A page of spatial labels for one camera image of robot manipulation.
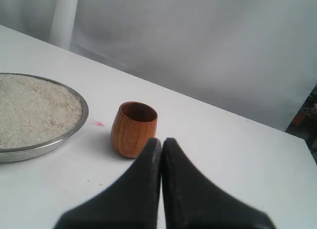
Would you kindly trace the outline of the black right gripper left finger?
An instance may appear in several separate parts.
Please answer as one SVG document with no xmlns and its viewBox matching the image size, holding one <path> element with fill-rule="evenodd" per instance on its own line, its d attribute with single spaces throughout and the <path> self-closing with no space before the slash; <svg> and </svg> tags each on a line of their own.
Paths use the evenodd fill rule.
<svg viewBox="0 0 317 229">
<path fill-rule="evenodd" d="M 155 229 L 162 147 L 147 141 L 129 169 L 106 190 L 65 212 L 56 229 Z"/>
</svg>

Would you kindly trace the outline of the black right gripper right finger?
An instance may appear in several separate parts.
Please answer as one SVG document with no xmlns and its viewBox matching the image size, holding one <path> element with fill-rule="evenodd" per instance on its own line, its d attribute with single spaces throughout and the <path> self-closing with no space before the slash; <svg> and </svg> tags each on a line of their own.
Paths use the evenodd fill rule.
<svg viewBox="0 0 317 229">
<path fill-rule="evenodd" d="M 273 229 L 269 216 L 226 193 L 187 158 L 174 138 L 164 141 L 162 193 L 168 229 Z"/>
</svg>

